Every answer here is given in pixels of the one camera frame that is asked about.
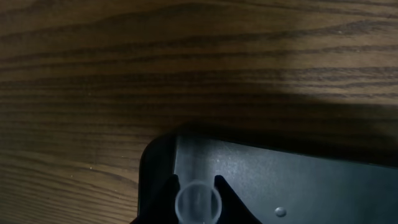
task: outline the translucent round object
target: translucent round object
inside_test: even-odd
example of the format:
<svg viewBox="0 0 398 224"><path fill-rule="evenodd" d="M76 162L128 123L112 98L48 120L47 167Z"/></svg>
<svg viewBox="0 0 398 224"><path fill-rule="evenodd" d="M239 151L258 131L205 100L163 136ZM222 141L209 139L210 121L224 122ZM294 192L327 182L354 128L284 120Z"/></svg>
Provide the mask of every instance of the translucent round object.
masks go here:
<svg viewBox="0 0 398 224"><path fill-rule="evenodd" d="M175 213L184 224L214 224L221 215L221 208L218 191L199 180L184 186L175 198Z"/></svg>

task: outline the wood grain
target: wood grain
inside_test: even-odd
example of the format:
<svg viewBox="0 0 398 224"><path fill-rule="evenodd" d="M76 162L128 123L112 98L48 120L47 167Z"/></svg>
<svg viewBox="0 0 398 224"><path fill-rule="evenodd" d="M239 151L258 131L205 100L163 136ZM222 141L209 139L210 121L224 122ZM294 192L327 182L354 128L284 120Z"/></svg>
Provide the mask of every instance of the wood grain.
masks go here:
<svg viewBox="0 0 398 224"><path fill-rule="evenodd" d="M0 223L129 223L186 121L396 149L396 0L0 0L0 27Z"/></svg>

